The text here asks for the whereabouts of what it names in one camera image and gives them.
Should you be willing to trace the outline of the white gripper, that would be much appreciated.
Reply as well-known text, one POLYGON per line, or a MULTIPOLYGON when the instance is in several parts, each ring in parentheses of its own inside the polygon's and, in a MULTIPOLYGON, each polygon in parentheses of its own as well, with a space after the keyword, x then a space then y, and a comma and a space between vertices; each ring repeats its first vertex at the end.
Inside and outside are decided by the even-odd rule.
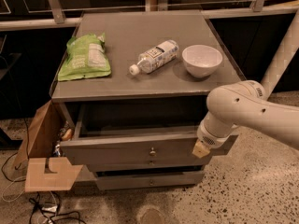
POLYGON ((210 153, 210 148, 221 147, 231 135, 233 128, 224 123, 207 124, 202 121, 197 130, 198 141, 193 147, 192 154, 204 158, 210 153))

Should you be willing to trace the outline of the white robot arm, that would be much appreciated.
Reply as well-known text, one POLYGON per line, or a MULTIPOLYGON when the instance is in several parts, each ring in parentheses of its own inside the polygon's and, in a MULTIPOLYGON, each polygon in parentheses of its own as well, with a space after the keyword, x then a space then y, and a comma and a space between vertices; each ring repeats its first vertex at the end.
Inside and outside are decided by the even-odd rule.
POLYGON ((279 44, 261 82, 246 80, 212 90, 208 112, 200 122, 192 154, 207 156, 221 147, 240 126, 249 127, 299 149, 299 108, 278 105, 268 98, 299 48, 299 10, 279 44))

